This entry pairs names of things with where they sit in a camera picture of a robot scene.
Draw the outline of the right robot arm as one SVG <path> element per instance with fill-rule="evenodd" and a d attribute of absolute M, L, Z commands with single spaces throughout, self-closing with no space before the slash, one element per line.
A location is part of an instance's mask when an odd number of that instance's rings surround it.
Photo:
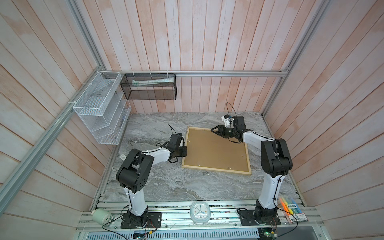
<path fill-rule="evenodd" d="M 293 168 L 293 161 L 284 139 L 274 139 L 247 129 L 244 117 L 224 115 L 223 125 L 211 132 L 225 139 L 237 139 L 237 143 L 254 146 L 261 151 L 264 182 L 261 195 L 253 210 L 237 209 L 242 226 L 280 225 L 278 196 L 285 176 Z"/>

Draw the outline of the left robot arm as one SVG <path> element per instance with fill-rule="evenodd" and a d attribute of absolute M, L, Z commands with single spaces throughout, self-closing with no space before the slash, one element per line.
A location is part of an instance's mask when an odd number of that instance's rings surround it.
<path fill-rule="evenodd" d="M 132 149 L 116 174 L 116 180 L 129 198 L 130 210 L 122 216 L 122 228 L 142 228 L 150 219 L 145 202 L 144 186 L 152 166 L 171 162 L 172 159 L 187 155 L 187 146 L 181 133 L 171 134 L 170 138 L 154 150 Z"/>

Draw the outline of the white desk clock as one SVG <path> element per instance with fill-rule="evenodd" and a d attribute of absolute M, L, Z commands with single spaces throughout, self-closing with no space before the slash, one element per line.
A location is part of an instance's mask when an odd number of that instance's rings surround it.
<path fill-rule="evenodd" d="M 190 208 L 190 216 L 194 223 L 207 223 L 211 218 L 211 208 L 207 202 L 193 202 Z"/>

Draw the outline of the paper in black basket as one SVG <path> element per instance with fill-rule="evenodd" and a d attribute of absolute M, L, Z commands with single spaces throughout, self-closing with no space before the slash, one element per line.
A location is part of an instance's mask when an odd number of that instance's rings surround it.
<path fill-rule="evenodd" d="M 174 77 L 160 78 L 160 79 L 132 79 L 133 87 L 146 87 L 146 86 L 172 86 L 175 82 Z"/>

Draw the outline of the white tape roll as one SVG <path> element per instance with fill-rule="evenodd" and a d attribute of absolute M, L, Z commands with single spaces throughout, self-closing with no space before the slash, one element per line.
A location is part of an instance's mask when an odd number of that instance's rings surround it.
<path fill-rule="evenodd" d="M 106 227 L 114 220 L 114 216 L 104 209 L 95 209 L 91 212 L 91 215 L 93 221 L 102 227 Z"/>

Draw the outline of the pack of coloured highlighters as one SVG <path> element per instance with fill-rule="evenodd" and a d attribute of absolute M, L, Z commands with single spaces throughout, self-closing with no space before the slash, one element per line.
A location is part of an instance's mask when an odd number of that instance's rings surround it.
<path fill-rule="evenodd" d="M 299 205 L 291 197 L 279 197 L 284 215 L 289 224 L 308 222 L 305 213 L 302 212 Z"/>

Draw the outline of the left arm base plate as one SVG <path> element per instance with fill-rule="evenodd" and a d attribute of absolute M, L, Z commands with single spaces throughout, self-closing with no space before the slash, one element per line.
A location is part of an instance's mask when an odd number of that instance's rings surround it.
<path fill-rule="evenodd" d="M 161 227 L 162 213 L 149 212 L 144 213 L 138 217 L 130 212 L 123 214 L 121 229 L 141 229 L 141 228 L 155 228 Z"/>

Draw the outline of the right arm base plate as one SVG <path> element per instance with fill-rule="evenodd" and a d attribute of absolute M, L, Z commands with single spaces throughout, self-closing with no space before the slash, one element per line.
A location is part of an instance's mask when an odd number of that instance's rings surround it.
<path fill-rule="evenodd" d="M 242 226 L 281 225 L 277 209 L 259 211 L 240 208 L 237 209 L 237 214 L 239 215 Z"/>

